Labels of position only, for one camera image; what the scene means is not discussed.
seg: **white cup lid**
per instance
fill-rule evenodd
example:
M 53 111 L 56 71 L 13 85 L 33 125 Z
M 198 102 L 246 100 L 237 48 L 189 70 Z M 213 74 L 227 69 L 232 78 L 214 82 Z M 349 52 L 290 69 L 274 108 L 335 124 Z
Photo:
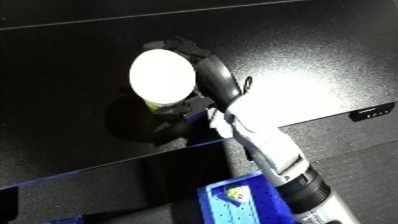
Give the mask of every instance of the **white cup lid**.
M 133 62 L 130 84 L 144 100 L 156 104 L 174 104 L 193 91 L 195 70 L 187 59 L 172 51 L 150 50 Z

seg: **black table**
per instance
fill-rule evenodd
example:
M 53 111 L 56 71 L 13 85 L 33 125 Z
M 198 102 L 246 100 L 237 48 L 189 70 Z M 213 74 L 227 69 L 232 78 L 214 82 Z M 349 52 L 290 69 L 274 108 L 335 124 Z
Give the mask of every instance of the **black table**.
M 2 187 L 218 140 L 205 120 L 153 134 L 157 123 L 128 83 L 149 41 L 182 36 L 211 49 L 240 83 L 255 78 L 264 104 L 283 112 L 283 125 L 398 99 L 398 11 L 390 0 L 227 7 L 0 32 Z

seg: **cup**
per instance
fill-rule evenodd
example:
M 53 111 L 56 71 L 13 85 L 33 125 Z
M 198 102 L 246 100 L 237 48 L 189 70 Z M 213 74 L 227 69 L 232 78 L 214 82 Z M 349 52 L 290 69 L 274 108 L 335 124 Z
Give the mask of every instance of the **cup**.
M 145 51 L 130 68 L 130 85 L 151 111 L 183 101 L 193 91 L 195 83 L 191 63 L 168 50 Z

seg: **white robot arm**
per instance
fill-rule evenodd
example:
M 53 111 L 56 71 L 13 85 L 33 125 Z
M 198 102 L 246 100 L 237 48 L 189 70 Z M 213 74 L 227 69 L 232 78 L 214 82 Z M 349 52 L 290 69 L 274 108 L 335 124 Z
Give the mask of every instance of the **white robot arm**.
M 357 224 L 349 208 L 311 167 L 295 142 L 241 96 L 229 106 L 226 121 L 234 138 L 250 153 L 301 224 Z

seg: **blue box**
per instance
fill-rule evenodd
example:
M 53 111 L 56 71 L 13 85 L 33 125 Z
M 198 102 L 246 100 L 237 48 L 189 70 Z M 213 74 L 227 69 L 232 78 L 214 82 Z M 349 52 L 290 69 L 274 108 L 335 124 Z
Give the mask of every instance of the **blue box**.
M 225 187 L 247 186 L 247 201 L 228 198 Z M 210 184 L 198 189 L 206 224 L 294 224 L 291 212 L 276 189 L 260 173 Z
M 76 217 L 69 218 L 69 219 L 45 222 L 43 224 L 84 224 L 84 219 L 83 219 L 83 216 L 76 216 Z

